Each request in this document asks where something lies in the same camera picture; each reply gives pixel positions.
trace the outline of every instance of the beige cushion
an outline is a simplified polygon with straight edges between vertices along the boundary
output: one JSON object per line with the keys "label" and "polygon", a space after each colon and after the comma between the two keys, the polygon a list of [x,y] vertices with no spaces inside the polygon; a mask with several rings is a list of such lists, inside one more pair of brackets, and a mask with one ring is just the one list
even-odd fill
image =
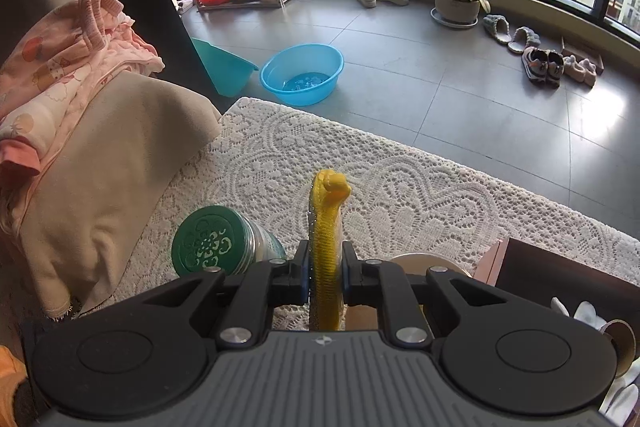
{"label": "beige cushion", "polygon": [[203,96],[128,71],[101,90],[20,230],[47,315],[65,314],[71,296],[87,311],[114,291],[169,181],[220,133],[219,119]]}

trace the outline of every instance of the water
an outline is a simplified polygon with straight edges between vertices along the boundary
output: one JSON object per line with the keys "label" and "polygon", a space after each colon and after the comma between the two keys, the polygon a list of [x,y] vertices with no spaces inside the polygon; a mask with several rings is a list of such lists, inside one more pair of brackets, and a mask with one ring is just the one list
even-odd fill
{"label": "water", "polygon": [[300,73],[294,76],[292,79],[287,80],[283,91],[299,91],[300,89],[306,89],[307,87],[314,87],[318,84],[322,84],[329,78],[328,74],[324,73]]}

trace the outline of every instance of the lace tablecloth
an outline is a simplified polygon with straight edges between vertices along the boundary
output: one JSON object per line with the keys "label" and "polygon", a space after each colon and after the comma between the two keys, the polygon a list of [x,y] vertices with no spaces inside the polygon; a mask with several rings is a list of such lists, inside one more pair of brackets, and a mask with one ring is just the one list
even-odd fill
{"label": "lace tablecloth", "polygon": [[[307,236],[309,189],[322,168],[343,172],[351,184],[344,232],[361,259],[433,252],[473,273],[497,239],[516,237],[640,285],[639,241],[524,188],[262,100],[238,100],[221,122],[222,135],[164,192],[106,304],[176,278],[174,233],[208,204],[230,206],[257,221],[292,257]],[[306,314],[280,309],[276,322],[303,328]]]}

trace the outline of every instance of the metal screw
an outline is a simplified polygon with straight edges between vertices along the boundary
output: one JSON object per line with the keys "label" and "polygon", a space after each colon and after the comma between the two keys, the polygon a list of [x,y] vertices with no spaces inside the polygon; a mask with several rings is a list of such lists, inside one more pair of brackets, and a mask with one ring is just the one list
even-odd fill
{"label": "metal screw", "polygon": [[414,327],[402,328],[396,331],[396,337],[407,344],[420,344],[427,339],[427,332]]}
{"label": "metal screw", "polygon": [[220,338],[229,344],[244,344],[251,338],[251,331],[246,328],[226,328],[220,332]]}

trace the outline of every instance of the pink blanket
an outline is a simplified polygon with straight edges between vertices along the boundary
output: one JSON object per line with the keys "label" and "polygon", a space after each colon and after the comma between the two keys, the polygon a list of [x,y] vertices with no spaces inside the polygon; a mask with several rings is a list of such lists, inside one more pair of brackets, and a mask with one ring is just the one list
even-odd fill
{"label": "pink blanket", "polygon": [[123,70],[164,68],[118,0],[72,0],[43,17],[0,68],[0,227],[18,234],[31,196],[92,98]]}

